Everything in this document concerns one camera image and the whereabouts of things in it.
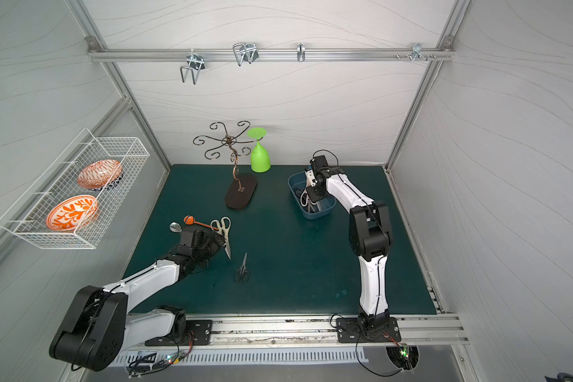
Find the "pink handled scissors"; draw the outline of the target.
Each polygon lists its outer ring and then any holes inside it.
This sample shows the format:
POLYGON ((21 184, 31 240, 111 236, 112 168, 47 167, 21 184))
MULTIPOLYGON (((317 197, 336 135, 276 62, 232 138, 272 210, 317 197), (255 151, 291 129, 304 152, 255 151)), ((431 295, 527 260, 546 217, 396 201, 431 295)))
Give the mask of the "pink handled scissors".
POLYGON ((313 202, 305 189, 301 192, 299 202, 307 213, 319 213, 322 211, 322 208, 318 202, 313 202))

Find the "blue plastic storage box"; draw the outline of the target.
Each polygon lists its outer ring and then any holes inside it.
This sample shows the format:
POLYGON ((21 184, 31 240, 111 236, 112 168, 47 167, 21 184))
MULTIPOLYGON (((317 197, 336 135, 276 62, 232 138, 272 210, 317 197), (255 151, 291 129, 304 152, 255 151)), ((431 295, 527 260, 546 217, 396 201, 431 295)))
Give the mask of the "blue plastic storage box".
POLYGON ((319 202, 312 202, 306 193, 307 177, 304 172, 291 175, 287 183, 296 205, 308 220, 315 220, 331 214, 337 204, 334 197, 326 197, 319 202))

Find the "orange spoon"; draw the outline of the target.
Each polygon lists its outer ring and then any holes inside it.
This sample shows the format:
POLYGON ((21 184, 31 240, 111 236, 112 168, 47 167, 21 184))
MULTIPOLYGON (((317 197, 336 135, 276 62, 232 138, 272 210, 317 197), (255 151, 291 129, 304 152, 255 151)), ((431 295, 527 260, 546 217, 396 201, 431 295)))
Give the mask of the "orange spoon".
POLYGON ((183 222, 185 223, 185 225, 200 225, 202 227, 206 227, 209 229, 213 228, 211 225, 204 224, 204 223, 197 221, 193 216, 185 216, 183 219, 183 222))

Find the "white hello kitty spoon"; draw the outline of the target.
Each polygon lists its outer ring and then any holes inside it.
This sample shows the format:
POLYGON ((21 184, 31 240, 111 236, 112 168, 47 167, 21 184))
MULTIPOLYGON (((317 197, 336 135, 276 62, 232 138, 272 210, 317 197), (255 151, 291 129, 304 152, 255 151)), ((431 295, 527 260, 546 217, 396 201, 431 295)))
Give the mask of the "white hello kitty spoon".
POLYGON ((172 222, 170 223, 170 231, 174 233, 181 233, 182 227, 178 222, 172 222))

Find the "green plastic goblet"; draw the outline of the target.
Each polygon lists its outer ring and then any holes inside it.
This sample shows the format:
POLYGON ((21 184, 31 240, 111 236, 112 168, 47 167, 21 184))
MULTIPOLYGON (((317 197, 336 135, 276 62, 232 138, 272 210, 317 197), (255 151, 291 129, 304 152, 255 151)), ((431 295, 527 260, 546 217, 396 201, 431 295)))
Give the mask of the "green plastic goblet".
POLYGON ((256 173, 264 173, 271 168, 271 159, 267 149, 262 146, 261 140, 266 136, 267 131, 262 127, 253 127, 247 135, 255 142, 255 146, 251 151, 251 169, 256 173))

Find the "green table mat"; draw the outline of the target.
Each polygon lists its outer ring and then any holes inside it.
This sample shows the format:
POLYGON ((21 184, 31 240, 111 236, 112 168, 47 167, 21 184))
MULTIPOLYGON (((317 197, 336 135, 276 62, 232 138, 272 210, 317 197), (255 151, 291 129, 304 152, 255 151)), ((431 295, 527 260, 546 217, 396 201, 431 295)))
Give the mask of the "green table mat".
POLYGON ((349 216, 340 206, 306 219, 287 180, 299 166, 274 166, 258 176, 249 205, 229 209, 224 196, 231 171, 218 165, 176 165, 138 242, 127 274, 143 270, 178 243, 170 223, 185 216, 209 223, 232 221, 232 259, 221 251, 209 264, 138 305, 139 313, 163 305, 190 314, 347 314, 359 310, 360 268, 348 239, 349 216), (248 254, 250 280, 234 275, 248 254))

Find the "white vent grille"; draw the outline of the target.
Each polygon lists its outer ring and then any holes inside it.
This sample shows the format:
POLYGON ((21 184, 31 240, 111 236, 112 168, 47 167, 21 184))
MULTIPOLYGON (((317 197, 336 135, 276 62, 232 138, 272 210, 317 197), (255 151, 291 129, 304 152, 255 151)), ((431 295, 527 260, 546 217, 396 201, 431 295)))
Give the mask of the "white vent grille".
MULTIPOLYGON (((160 350, 130 350, 121 353, 109 367, 122 367, 138 359, 147 357, 143 366, 154 362, 172 359, 176 356, 175 348, 160 350)), ((210 349, 194 348, 191 354, 177 363, 177 366, 210 366, 210 365, 308 365, 308 364, 357 364, 369 363, 363 348, 320 347, 320 348, 241 348, 210 349)))

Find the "orange patterned bowl upper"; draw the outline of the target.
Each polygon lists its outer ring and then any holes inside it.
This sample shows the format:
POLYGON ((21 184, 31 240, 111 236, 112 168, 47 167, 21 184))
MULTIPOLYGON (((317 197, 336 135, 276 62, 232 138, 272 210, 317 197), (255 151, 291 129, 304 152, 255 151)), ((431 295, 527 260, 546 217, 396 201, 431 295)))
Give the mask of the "orange patterned bowl upper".
POLYGON ((115 159, 104 159, 85 167, 77 177, 77 184, 92 191, 102 191, 117 186, 123 173, 121 162, 115 159))

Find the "metal single hook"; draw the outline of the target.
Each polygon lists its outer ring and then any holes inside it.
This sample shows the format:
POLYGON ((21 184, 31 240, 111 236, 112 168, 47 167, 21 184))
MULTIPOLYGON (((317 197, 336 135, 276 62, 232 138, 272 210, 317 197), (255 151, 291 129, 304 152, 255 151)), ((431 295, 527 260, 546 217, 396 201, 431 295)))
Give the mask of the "metal single hook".
POLYGON ((297 52, 297 61, 302 63, 306 60, 306 46, 303 43, 297 44, 296 47, 297 52))

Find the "orange patterned plate lower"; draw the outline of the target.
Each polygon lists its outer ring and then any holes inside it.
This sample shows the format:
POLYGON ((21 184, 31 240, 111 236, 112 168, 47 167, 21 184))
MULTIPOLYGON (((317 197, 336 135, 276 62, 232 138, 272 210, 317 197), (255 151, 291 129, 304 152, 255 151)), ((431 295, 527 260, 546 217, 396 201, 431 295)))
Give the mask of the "orange patterned plate lower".
POLYGON ((55 232, 71 232, 91 223, 98 211, 99 202, 94 196, 70 197, 50 211, 46 226, 55 232))

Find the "metal double hook middle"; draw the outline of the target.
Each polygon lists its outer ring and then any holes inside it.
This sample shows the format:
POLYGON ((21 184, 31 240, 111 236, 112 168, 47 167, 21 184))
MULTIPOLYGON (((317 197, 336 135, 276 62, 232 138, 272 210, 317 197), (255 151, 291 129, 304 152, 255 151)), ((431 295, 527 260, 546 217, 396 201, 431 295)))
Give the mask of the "metal double hook middle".
POLYGON ((239 42, 232 46, 232 52, 236 58, 237 65, 241 67, 243 63, 252 64, 259 58, 256 44, 250 42, 239 42))

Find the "metal double hook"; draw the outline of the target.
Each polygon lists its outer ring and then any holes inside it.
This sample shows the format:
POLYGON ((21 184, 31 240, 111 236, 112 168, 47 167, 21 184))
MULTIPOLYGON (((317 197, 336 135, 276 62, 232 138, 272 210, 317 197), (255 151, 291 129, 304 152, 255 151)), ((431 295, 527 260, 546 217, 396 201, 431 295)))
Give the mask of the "metal double hook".
POLYGON ((236 58, 237 65, 241 67, 243 63, 252 64, 259 58, 256 44, 250 42, 239 42, 232 46, 232 52, 236 58))
POLYGON ((200 73, 204 69, 205 59, 192 51, 191 54, 186 57, 186 64, 180 67, 181 82, 186 83, 189 78, 193 84, 197 84, 200 73))

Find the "metal double hook left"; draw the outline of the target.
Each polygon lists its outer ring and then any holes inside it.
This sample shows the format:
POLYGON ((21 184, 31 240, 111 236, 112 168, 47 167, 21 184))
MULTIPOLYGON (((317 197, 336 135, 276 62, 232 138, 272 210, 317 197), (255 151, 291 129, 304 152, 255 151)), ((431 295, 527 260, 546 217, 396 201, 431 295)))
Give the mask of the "metal double hook left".
POLYGON ((192 51, 191 54, 186 57, 186 64, 180 67, 181 82, 186 83, 189 78, 193 84, 197 84, 200 73, 204 69, 205 59, 192 51))

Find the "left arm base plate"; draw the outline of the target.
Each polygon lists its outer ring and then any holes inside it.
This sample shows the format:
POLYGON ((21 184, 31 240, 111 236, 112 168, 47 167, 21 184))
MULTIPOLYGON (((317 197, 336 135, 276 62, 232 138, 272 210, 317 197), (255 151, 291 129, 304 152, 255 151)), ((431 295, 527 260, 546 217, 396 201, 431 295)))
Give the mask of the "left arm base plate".
POLYGON ((186 323, 177 323, 168 335, 152 338, 144 342, 144 345, 147 347, 189 346, 192 343, 205 346, 210 344, 212 329, 212 320, 187 320, 186 323))

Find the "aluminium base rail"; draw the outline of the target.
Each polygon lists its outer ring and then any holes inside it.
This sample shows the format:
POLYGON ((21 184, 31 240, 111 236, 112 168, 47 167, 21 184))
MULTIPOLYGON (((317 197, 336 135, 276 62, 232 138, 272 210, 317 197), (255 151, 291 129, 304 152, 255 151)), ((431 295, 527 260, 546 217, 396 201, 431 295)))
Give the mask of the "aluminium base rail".
MULTIPOLYGON (((331 315, 188 315, 189 320, 211 320, 210 343, 203 350, 282 350, 346 347, 338 341, 331 315)), ((468 345, 469 337, 458 315, 396 315, 407 345, 468 345)))

